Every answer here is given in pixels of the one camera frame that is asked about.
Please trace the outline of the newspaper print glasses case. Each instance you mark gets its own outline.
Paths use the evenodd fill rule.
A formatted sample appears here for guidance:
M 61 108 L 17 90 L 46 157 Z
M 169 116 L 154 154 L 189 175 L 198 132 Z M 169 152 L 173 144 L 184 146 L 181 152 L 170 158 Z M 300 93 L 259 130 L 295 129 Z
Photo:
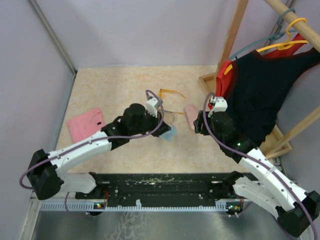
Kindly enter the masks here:
M 170 111 L 165 111 L 163 115 L 164 122 L 171 125 L 175 120 L 175 114 Z

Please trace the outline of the pink glasses case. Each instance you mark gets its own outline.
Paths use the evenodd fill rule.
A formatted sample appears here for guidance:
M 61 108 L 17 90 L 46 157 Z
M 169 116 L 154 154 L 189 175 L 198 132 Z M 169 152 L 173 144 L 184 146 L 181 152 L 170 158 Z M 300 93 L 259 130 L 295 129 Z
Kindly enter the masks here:
M 186 115 L 187 122 L 192 131 L 195 131 L 194 121 L 198 117 L 198 108 L 192 104 L 188 104 L 184 107 L 184 113 Z

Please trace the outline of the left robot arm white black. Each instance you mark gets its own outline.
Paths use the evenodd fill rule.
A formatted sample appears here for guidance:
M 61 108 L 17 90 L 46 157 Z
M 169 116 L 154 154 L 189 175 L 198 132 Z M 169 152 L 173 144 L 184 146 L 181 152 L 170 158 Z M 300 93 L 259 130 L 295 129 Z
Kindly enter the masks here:
M 30 189 L 39 200 L 47 200 L 62 192 L 84 193 L 97 199 L 103 195 L 104 186 L 92 173 L 69 173 L 70 169 L 96 155 L 122 147 L 130 140 L 147 136 L 158 138 L 170 130 L 164 121 L 164 111 L 133 103 L 122 116 L 84 140 L 49 153 L 37 150 L 22 177 L 29 180 Z

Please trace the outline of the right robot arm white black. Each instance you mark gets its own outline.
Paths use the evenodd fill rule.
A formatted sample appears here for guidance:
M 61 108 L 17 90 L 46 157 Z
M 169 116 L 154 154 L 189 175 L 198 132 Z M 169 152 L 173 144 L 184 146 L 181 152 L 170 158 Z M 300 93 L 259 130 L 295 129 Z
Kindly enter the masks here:
M 237 195 L 268 211 L 290 236 L 298 238 L 311 228 L 314 239 L 319 234 L 314 221 L 320 215 L 320 195 L 306 191 L 274 166 L 246 135 L 239 132 L 226 112 L 200 110 L 193 122 L 197 134 L 211 136 L 224 154 L 249 170 L 253 182 L 239 172 L 232 172 L 223 185 L 229 198 Z

